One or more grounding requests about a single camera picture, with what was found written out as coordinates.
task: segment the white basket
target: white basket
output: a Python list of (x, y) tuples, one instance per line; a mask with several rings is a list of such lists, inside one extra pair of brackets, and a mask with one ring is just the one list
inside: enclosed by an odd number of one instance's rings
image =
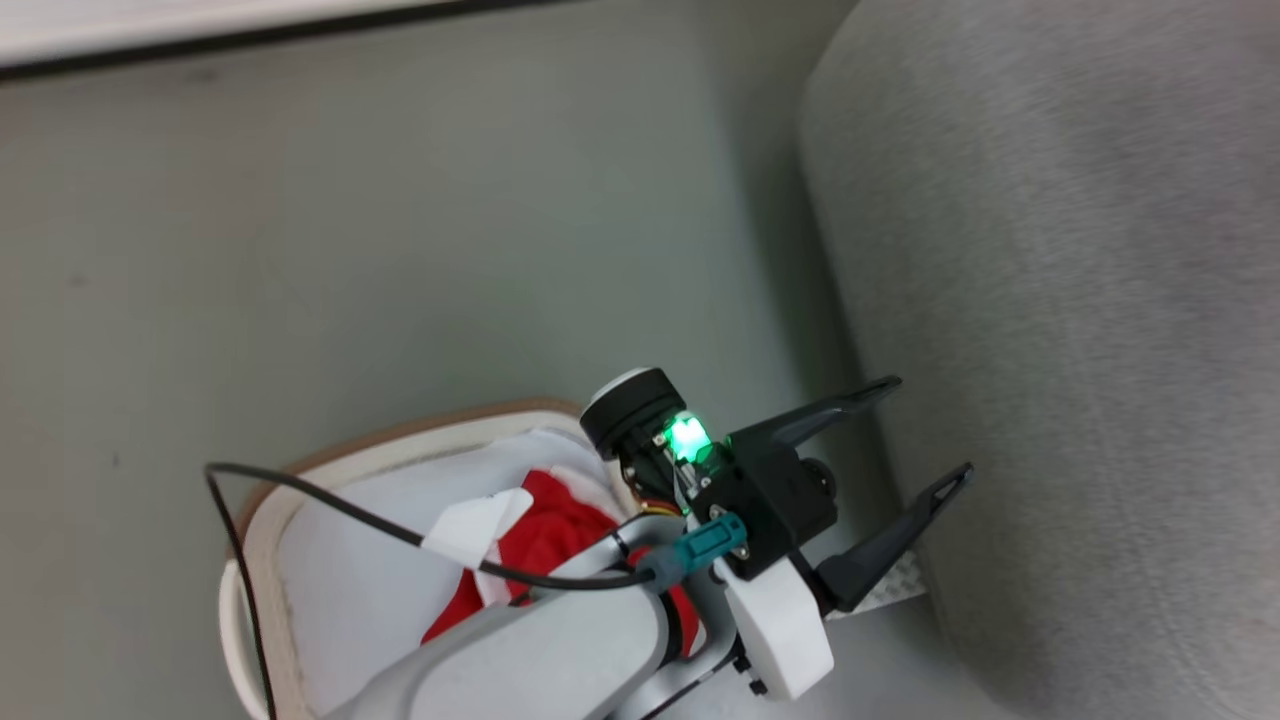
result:
[[(634, 512), (576, 409), (529, 401), (412, 423), (298, 462), (289, 471), (426, 530), (458, 500), (518, 486), (530, 468), (568, 465)], [(239, 519), (280, 719), (323, 717), (419, 646), (461, 577), (448, 560), (366, 528), (289, 489), (260, 487)], [(268, 720), (236, 562), (219, 589), (227, 667), (244, 710)]]

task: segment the glowing green led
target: glowing green led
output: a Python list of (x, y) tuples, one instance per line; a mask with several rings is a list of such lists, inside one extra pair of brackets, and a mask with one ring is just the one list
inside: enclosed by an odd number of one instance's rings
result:
[(712, 446), (712, 438), (707, 436), (703, 424), (692, 415), (676, 418), (676, 421), (667, 428), (666, 434), (671, 454), (676, 456), (676, 460), (694, 462), (698, 460), (699, 452)]

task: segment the gray fabric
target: gray fabric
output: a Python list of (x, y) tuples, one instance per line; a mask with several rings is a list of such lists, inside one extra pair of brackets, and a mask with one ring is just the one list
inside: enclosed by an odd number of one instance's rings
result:
[(865, 0), (803, 146), (938, 611), (1032, 717), (1280, 717), (1280, 10)]

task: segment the teal connector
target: teal connector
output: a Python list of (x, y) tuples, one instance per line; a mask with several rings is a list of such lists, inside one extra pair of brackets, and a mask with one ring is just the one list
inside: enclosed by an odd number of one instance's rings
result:
[(666, 592), (745, 542), (742, 519), (724, 512), (672, 544), (653, 548), (640, 559), (636, 570), (653, 570), (654, 577), (645, 587), (655, 593)]

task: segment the gray floor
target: gray floor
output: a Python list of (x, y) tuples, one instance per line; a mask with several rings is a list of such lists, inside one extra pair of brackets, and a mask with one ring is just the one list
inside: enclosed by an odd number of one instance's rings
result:
[[(0, 703), (238, 716), (204, 460), (668, 369), (728, 430), (858, 380), (792, 151), (849, 0), (468, 17), (0, 88)], [(833, 548), (892, 512), (856, 429)], [(986, 717), (924, 602), (813, 717)], [(728, 674), (673, 717), (787, 716)]]

